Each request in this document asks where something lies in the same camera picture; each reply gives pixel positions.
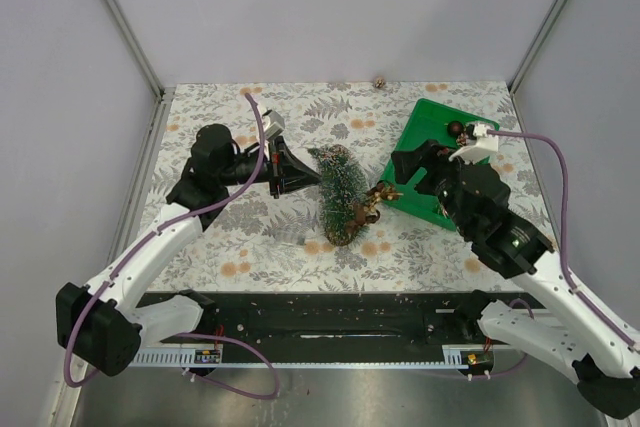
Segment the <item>small green christmas tree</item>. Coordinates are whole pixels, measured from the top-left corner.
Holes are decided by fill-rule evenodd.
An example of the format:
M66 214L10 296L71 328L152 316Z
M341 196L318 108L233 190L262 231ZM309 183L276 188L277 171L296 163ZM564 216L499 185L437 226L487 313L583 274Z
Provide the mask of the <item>small green christmas tree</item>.
M319 220L328 242L336 247L351 244L365 229L346 230L354 218L353 203L362 201L369 190L366 176L351 151L333 144L308 150L321 177Z

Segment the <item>brown ribbon pinecone ornament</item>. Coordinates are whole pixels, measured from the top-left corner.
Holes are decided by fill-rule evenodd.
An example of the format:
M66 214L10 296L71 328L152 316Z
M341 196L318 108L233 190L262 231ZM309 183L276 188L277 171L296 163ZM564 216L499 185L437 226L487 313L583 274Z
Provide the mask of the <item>brown ribbon pinecone ornament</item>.
M403 196L395 185L388 181L379 181L365 193L362 201L353 203L354 218L346 223L348 232L355 232L365 225L375 224L381 217L378 206L384 201L397 201Z

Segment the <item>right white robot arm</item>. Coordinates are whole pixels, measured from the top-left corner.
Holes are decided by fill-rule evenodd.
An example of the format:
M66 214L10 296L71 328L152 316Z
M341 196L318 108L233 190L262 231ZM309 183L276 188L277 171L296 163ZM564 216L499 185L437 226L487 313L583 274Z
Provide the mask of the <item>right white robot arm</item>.
M456 159L433 140L413 151L393 152L391 162L399 184L424 169L416 191L438 199L482 264L534 297L562 325L549 327L489 300L456 316L457 335L469 343L487 336L538 359L609 417L638 412L638 332L619 317L605 322L588 307L595 295L585 285L571 285L549 239L509 209L511 190L499 174L488 164Z

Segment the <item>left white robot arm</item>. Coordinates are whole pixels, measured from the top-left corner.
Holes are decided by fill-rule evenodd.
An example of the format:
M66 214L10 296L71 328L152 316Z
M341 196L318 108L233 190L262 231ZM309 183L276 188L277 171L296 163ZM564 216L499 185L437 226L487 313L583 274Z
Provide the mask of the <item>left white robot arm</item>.
M174 257L200 237L232 199L228 189L266 183L273 197L314 186L319 175L297 159L284 138L241 150L221 124L201 128L179 181L149 227L114 262L82 286L56 295L57 340L65 359L78 357L115 376L139 349L178 334L196 342L212 338L212 304L187 290L168 300L139 302Z

